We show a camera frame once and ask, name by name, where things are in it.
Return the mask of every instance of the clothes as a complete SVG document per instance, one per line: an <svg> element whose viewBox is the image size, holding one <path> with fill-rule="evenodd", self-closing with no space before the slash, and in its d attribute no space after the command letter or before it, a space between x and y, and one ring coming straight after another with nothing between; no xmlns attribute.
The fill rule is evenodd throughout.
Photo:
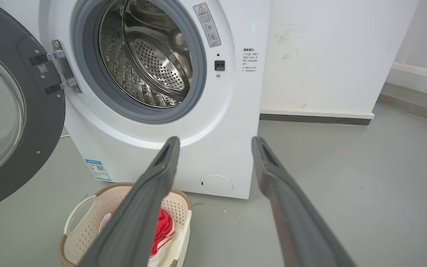
<svg viewBox="0 0 427 267"><path fill-rule="evenodd" d="M111 213L108 213L107 215L105 215L105 217L103 217L103 220L100 223L100 227L98 227L98 234L100 234L102 232L103 228L105 228L105 226L108 223L108 221L110 220L110 218L112 218Z"/></svg>
<svg viewBox="0 0 427 267"><path fill-rule="evenodd" d="M98 227L98 233L102 232L108 221L112 218L112 214L106 214ZM151 254L149 256L148 267L158 267L161 260L164 258L166 251L172 243L172 236L175 233L174 221L171 215L163 209L159 212L158 224L154 233L154 240L151 246Z"/></svg>
<svg viewBox="0 0 427 267"><path fill-rule="evenodd" d="M165 239L174 234L174 221L169 213L163 209L159 212L158 225L156 226L156 233L154 234L154 242L151 247L151 257L156 255L159 248L161 248L167 241Z"/></svg>

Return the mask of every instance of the qr code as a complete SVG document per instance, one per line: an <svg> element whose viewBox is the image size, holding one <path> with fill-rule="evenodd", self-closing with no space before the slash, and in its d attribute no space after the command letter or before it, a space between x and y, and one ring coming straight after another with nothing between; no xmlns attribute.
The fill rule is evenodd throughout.
<svg viewBox="0 0 427 267"><path fill-rule="evenodd" d="M49 70L47 69L46 64L42 64L37 66L39 68L40 74L46 74L49 73Z"/></svg>

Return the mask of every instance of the blue label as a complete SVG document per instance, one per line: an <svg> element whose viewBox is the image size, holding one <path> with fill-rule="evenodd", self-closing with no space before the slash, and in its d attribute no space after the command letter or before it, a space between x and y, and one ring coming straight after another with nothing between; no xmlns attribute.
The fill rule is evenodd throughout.
<svg viewBox="0 0 427 267"><path fill-rule="evenodd" d="M103 167L102 162L100 161L92 161L90 159L85 159L85 162L87 162L88 167L90 167L90 170L92 171L92 174L95 176L96 179L102 180L102 181L111 181L110 176L106 173L105 167Z"/></svg>

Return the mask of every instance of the washing machine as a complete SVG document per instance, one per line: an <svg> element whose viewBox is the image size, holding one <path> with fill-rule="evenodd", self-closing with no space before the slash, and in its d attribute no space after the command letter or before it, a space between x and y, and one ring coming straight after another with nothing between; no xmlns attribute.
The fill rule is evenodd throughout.
<svg viewBox="0 0 427 267"><path fill-rule="evenodd" d="M175 188L247 199L270 8L0 0L0 201L42 167L64 125L94 179L136 181L178 136Z"/></svg>

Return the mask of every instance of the stainless steel drum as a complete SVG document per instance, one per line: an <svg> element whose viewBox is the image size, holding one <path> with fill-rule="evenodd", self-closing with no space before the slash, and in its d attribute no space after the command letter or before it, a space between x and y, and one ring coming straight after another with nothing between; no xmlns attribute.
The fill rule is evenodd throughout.
<svg viewBox="0 0 427 267"><path fill-rule="evenodd" d="M190 53L179 28L166 27L168 15L147 3L117 0L110 6L100 27L100 52L123 93L144 105L169 108L179 105L190 89ZM148 16L163 17L163 27L146 23Z"/></svg>

